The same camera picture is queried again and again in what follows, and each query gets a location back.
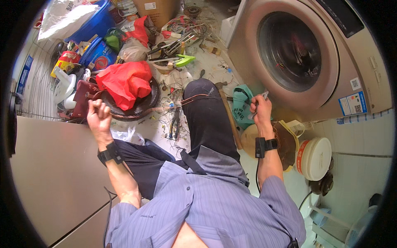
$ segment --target knee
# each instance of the knee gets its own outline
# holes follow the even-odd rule
[[[208,94],[216,91],[215,85],[208,79],[197,79],[191,81],[185,88],[184,98],[194,96],[196,94]]]

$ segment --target washing machine door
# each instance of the washing machine door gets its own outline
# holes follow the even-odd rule
[[[298,111],[322,106],[339,74],[337,48],[323,20],[296,0],[258,0],[248,12],[246,44],[271,95]]]

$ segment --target washing machine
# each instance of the washing machine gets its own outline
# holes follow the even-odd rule
[[[365,21],[344,0],[248,0],[228,55],[274,119],[301,122],[392,107],[386,68]]]

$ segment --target maroon bag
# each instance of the maroon bag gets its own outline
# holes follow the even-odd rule
[[[88,114],[88,100],[91,99],[92,95],[95,95],[99,91],[98,85],[79,80],[77,83],[77,90],[73,101],[77,102],[71,117],[86,118]]]

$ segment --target green bag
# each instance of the green bag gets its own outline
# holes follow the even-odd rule
[[[123,46],[121,39],[124,37],[127,37],[127,35],[123,31],[113,27],[108,29],[108,32],[103,39],[105,40],[106,45],[110,47],[113,52],[118,54]]]
[[[254,120],[248,119],[252,97],[254,96],[247,85],[239,85],[233,89],[232,114],[237,124],[244,130],[254,124]]]

